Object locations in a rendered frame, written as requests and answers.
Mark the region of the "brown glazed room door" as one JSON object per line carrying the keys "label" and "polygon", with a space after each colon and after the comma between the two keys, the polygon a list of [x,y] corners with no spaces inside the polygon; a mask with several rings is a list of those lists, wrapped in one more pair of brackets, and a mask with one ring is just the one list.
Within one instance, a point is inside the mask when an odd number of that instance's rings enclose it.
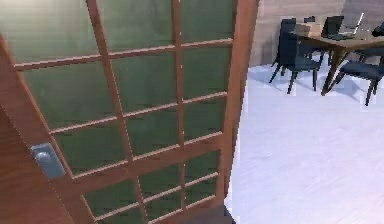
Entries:
{"label": "brown glazed room door", "polygon": [[259,2],[0,0],[0,108],[72,224],[223,204]]}

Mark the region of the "brown wooden dining table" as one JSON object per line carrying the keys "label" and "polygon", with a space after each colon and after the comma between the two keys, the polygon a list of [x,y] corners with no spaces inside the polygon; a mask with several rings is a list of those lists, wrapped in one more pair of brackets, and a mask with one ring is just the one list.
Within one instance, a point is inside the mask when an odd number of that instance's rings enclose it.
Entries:
{"label": "brown wooden dining table", "polygon": [[370,47],[379,47],[384,44],[384,36],[373,37],[371,34],[356,35],[353,39],[332,40],[321,36],[322,25],[319,23],[297,23],[296,34],[303,42],[313,44],[316,47],[333,51],[330,69],[322,87],[321,95],[325,96],[331,89],[335,73],[342,63],[346,53]]}

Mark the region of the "open black laptop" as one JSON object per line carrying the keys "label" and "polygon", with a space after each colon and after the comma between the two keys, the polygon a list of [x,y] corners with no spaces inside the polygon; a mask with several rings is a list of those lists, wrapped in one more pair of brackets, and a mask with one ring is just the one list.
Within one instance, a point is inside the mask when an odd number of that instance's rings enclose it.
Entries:
{"label": "open black laptop", "polygon": [[346,24],[346,25],[341,24],[339,33],[335,35],[329,35],[327,38],[332,40],[337,40],[337,41],[353,39],[363,20],[363,17],[364,17],[364,14],[361,14],[360,18],[355,24]]}

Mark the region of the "black round object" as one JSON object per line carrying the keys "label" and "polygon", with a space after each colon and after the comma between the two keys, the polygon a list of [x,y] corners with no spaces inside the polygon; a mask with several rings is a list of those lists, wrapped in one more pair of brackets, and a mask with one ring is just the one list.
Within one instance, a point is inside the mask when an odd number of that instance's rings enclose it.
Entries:
{"label": "black round object", "polygon": [[374,37],[384,36],[384,22],[372,31],[372,35]]}

